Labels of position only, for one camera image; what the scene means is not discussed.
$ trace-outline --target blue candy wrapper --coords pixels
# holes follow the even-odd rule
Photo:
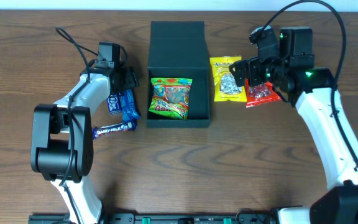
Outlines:
[[[92,138],[93,140],[95,140],[104,134],[115,133],[119,131],[134,131],[136,129],[136,126],[136,121],[130,121],[100,128],[92,128]]]
[[[126,90],[123,95],[119,95],[119,101],[122,109],[123,122],[140,118],[139,113],[136,111],[135,98],[132,90]]]
[[[121,104],[119,102],[119,96],[117,93],[113,93],[112,95],[110,95],[107,98],[106,102],[110,114],[121,113]]]

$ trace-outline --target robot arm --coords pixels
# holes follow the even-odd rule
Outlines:
[[[333,114],[334,77],[327,68],[314,68],[312,35],[308,27],[282,28],[279,45],[270,26],[257,29],[249,39],[257,44],[258,57],[235,62],[230,70],[238,86],[243,86],[245,79],[250,86],[273,83],[273,90],[304,119],[323,162],[329,192],[311,208],[279,210],[280,223],[355,223],[358,222],[358,166]],[[337,90],[334,102],[334,112],[358,160],[358,141]]]
[[[102,203],[87,176],[93,161],[91,117],[111,93],[139,86],[133,69],[122,68],[120,49],[117,44],[99,43],[99,55],[95,67],[90,70],[89,83],[73,95],[87,82],[88,71],[84,70],[78,84],[66,96],[52,105],[38,105],[34,110],[32,169],[42,173],[44,179],[59,190],[72,223],[98,223],[102,212]],[[69,97],[73,97],[73,133],[68,127]],[[73,162],[69,178],[63,185],[60,182],[69,164],[71,138],[68,141],[51,139],[51,134],[58,133],[75,136]]]
[[[296,102],[296,110],[308,126],[323,162],[328,190],[342,186],[345,180],[358,185],[358,169],[332,116],[331,90],[318,88],[312,93],[303,92]],[[335,98],[339,119],[358,157],[358,141],[347,121],[338,91]]]

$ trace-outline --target black box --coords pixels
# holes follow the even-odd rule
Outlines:
[[[209,115],[209,57],[204,22],[152,22],[149,50],[148,128],[206,128]],[[191,78],[187,120],[149,112],[151,78]]]

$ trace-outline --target candy wrapper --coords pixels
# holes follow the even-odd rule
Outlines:
[[[104,126],[100,128],[92,128],[92,138],[95,140],[104,134],[115,133],[120,131],[134,131],[136,129],[136,126],[137,126],[136,121],[130,121],[130,122],[123,122],[121,124]]]
[[[281,100],[277,93],[273,91],[273,84],[270,82],[251,87],[248,85],[248,80],[246,80],[246,87],[248,97],[247,108]]]
[[[215,102],[247,101],[246,89],[243,86],[237,87],[234,76],[229,71],[229,66],[238,60],[241,60],[241,56],[209,58],[215,83]]]
[[[119,102],[119,96],[117,93],[110,95],[106,102],[110,114],[121,113],[121,104]]]
[[[149,111],[171,119],[187,119],[192,80],[152,78],[154,94]]]
[[[132,90],[126,90],[124,93],[120,93],[119,102],[121,104],[123,122],[140,118],[140,115],[136,110],[135,98]]]

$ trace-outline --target wood grain surface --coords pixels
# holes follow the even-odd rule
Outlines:
[[[242,103],[212,103],[208,129],[145,127],[151,21],[205,21],[210,56],[249,58],[257,50],[247,36],[272,15],[0,11],[0,223],[25,223],[33,213],[68,211],[58,191],[30,168],[35,106],[63,97],[84,69],[74,46],[55,33],[55,26],[93,50],[100,41],[123,45],[140,76],[135,94],[143,117],[136,131],[94,142],[90,177],[107,211],[236,213],[243,207],[268,210],[319,199],[326,192],[322,163],[305,123],[289,105],[245,109]],[[348,49],[339,90],[358,138],[358,13],[341,16]],[[285,12],[272,26],[312,27],[316,65],[336,70],[341,39],[330,13]],[[110,116],[102,103],[92,123],[102,126],[120,119]]]

